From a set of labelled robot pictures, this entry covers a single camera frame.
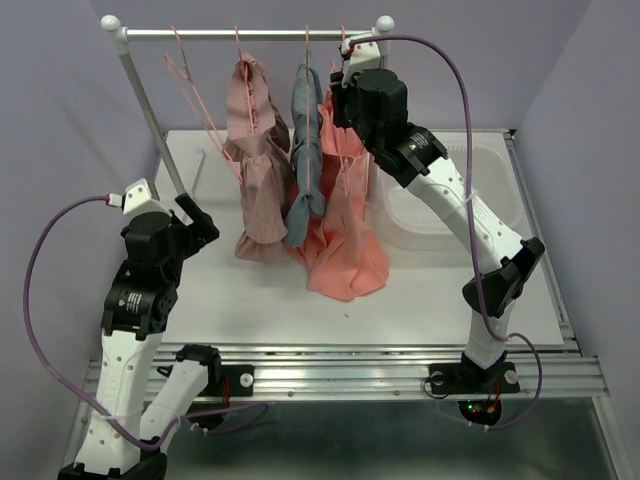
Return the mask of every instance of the purple cable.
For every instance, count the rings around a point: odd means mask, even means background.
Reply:
[[[416,37],[413,35],[380,35],[366,38],[359,38],[352,40],[350,45],[358,45],[360,43],[369,43],[369,42],[380,42],[386,40],[404,40],[407,42],[415,42],[425,47],[430,48],[434,52],[436,52],[440,57],[449,65],[451,71],[456,77],[456,81],[458,82],[458,86],[460,87],[460,93],[462,94],[462,105],[464,108],[464,123],[465,129],[467,131],[467,174],[465,180],[465,196],[467,198],[467,217],[469,221],[469,250],[471,253],[471,263],[473,265],[473,279],[476,284],[476,288],[478,290],[478,300],[480,304],[480,313],[482,315],[482,320],[484,321],[484,325],[493,338],[498,340],[499,342],[506,342],[509,338],[520,338],[523,340],[531,349],[533,356],[536,359],[536,364],[538,366],[538,386],[536,388],[536,393],[533,397],[533,400],[527,407],[527,409],[522,413],[522,415],[517,418],[511,420],[510,422],[496,425],[493,427],[489,427],[489,430],[504,430],[505,428],[511,427],[520,423],[524,420],[531,411],[535,408],[538,400],[540,399],[540,392],[542,391],[542,360],[540,359],[540,354],[536,350],[533,343],[529,341],[527,337],[522,335],[521,333],[511,333],[506,337],[502,337],[496,333],[489,321],[489,315],[487,314],[487,304],[484,298],[484,289],[482,288],[482,274],[480,273],[480,262],[478,260],[478,242],[476,237],[476,226],[475,226],[475,217],[473,215],[473,197],[471,195],[471,167],[472,167],[472,150],[473,150],[473,142],[472,142],[472,133],[471,133],[471,113],[469,112],[469,97],[467,95],[467,88],[464,85],[464,81],[462,80],[462,75],[460,74],[460,70],[449,55],[446,54],[444,50],[442,50],[435,43],[430,42],[424,38]]]
[[[29,295],[30,295],[30,290],[31,290],[31,278],[33,276],[33,268],[35,266],[36,259],[38,258],[38,254],[40,253],[40,249],[42,248],[42,245],[43,245],[45,239],[49,235],[49,232],[51,231],[53,226],[58,222],[58,220],[60,220],[64,215],[69,213],[71,210],[75,209],[76,207],[79,207],[80,205],[84,205],[85,203],[90,203],[90,202],[105,202],[105,203],[107,203],[108,201],[109,201],[109,196],[108,195],[93,196],[93,197],[83,198],[82,200],[78,200],[77,202],[74,202],[71,205],[63,208],[56,215],[54,215],[54,217],[49,221],[47,226],[44,228],[44,230],[40,234],[40,238],[38,238],[38,242],[36,243],[36,246],[33,248],[33,252],[31,253],[31,258],[29,258],[29,265],[27,266],[27,273],[25,274],[25,277],[24,277],[24,287],[23,287],[23,291],[22,291],[22,310],[23,310],[23,316],[24,316],[24,326],[25,326],[25,328],[27,330],[27,336],[29,337],[29,342],[31,343],[31,346],[33,347],[34,352],[38,356],[38,360],[40,360],[40,363],[44,366],[44,368],[49,372],[49,374],[53,378],[55,378],[58,382],[60,382],[71,393],[73,393],[74,395],[76,395],[80,399],[84,400],[96,412],[98,412],[100,415],[103,415],[105,417],[110,417],[111,413],[106,408],[104,408],[102,405],[100,405],[100,403],[98,403],[98,401],[95,398],[93,398],[91,395],[85,393],[80,387],[78,387],[71,380],[69,380],[64,375],[62,375],[49,362],[49,359],[47,358],[47,356],[45,355],[44,351],[40,347],[40,344],[38,343],[38,339],[36,338],[35,333],[33,331],[33,326],[32,326],[32,323],[31,323],[31,311],[30,311],[30,308],[29,308]],[[164,432],[162,432],[162,435],[160,436],[160,439],[156,443],[153,443],[153,444],[148,444],[148,443],[145,443],[145,442],[137,439],[136,437],[131,435],[115,419],[107,419],[107,422],[109,423],[109,425],[111,425],[113,427],[113,429],[116,432],[118,432],[122,436],[122,438],[124,438],[125,440],[127,440],[128,442],[133,444],[134,446],[138,447],[140,450],[145,450],[147,452],[152,452],[152,451],[157,450],[158,448],[160,448],[160,446],[167,439],[167,436],[169,435],[169,432],[171,431],[171,429],[176,424],[178,424],[181,420],[188,420],[188,419],[211,416],[211,415],[223,415],[223,414],[226,414],[226,413],[236,413],[236,412],[241,412],[243,410],[249,410],[249,409],[255,408],[255,407],[263,407],[263,411],[260,412],[260,414],[258,414],[255,418],[249,420],[248,422],[246,422],[246,423],[244,423],[242,425],[239,425],[237,427],[231,427],[231,428],[228,428],[226,430],[220,430],[220,431],[212,430],[211,432],[208,432],[208,433],[210,433],[210,434],[224,434],[224,433],[237,432],[237,431],[239,431],[239,430],[241,430],[241,429],[243,429],[245,427],[248,427],[249,425],[251,425],[254,422],[256,422],[259,418],[261,418],[266,413],[266,411],[269,409],[269,405],[267,403],[252,403],[252,404],[249,404],[249,405],[243,405],[241,407],[224,408],[224,409],[220,409],[220,410],[209,410],[209,411],[205,411],[205,412],[198,412],[198,413],[192,413],[192,414],[188,414],[188,415],[183,415],[182,417],[180,417],[180,419],[178,419],[178,418],[173,419],[169,423],[169,425],[167,425],[167,428],[164,430]]]

